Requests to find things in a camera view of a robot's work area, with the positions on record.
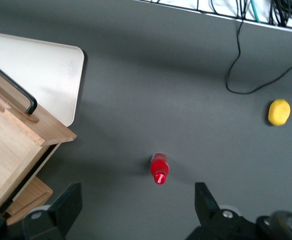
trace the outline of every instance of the wooden crate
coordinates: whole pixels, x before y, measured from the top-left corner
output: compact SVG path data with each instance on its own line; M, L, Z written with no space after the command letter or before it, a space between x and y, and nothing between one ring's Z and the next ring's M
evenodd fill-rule
M40 105L32 115L26 114L28 106L28 99L0 74L0 206L50 146L55 150L76 138Z

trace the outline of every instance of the white tray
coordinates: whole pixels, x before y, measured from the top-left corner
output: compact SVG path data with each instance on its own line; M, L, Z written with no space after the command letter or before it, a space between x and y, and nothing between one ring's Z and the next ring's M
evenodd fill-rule
M67 127L74 121L83 64L76 46L0 34L0 69Z

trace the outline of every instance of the teal cable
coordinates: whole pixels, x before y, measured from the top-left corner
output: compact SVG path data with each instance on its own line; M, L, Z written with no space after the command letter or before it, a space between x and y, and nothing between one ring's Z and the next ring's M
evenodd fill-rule
M258 18L258 15L257 15L257 11L256 11L256 7L255 7L254 0L250 0L250 2L251 2L252 11L254 12L254 16L255 16L256 22L258 22L258 23L260 24L261 21L260 21L260 19Z

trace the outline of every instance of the yellow object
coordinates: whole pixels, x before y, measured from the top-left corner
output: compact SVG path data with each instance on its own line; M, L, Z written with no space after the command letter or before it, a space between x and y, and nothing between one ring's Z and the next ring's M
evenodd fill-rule
M269 107L268 120L274 126L284 125L291 114L291 106L284 99L273 101Z

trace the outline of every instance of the gray surface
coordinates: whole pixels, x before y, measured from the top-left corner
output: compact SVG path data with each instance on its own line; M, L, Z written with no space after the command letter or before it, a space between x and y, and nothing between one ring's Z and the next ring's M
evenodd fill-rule
M0 1L0 33L87 56L70 127L78 137L39 173L54 197L82 183L84 209L68 239L185 239L199 224L199 181L250 221L292 211L292 112L283 127L265 120L274 99L292 109L292 73L252 95L227 92L235 31L231 20L131 0ZM236 90L292 65L291 32L245 24L241 42ZM171 168L162 186L148 170L154 152Z

